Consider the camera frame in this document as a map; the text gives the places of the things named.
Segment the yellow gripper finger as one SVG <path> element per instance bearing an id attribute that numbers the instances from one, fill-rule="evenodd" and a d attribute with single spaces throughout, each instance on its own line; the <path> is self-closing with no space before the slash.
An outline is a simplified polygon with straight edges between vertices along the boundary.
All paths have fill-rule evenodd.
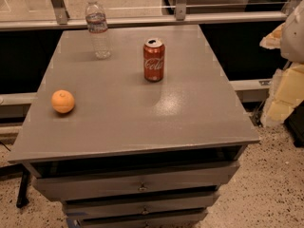
<path id="1" fill-rule="evenodd" d="M 304 65 L 292 63 L 285 70 L 277 69 L 263 106 L 260 121 L 264 127 L 283 124 L 304 101 Z"/>
<path id="2" fill-rule="evenodd" d="M 259 45 L 267 49 L 280 48 L 280 40 L 283 26 L 284 24 L 279 25 L 267 36 L 263 37 Z"/>

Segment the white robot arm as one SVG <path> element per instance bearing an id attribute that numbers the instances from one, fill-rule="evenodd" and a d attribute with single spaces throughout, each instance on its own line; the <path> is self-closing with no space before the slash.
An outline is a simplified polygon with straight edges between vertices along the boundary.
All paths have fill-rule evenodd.
<path id="1" fill-rule="evenodd" d="M 304 101 L 304 0 L 286 21 L 263 37 L 259 45 L 280 49 L 282 58 L 291 64 L 277 69 L 263 106 L 261 122 L 264 126 L 282 124 Z"/>

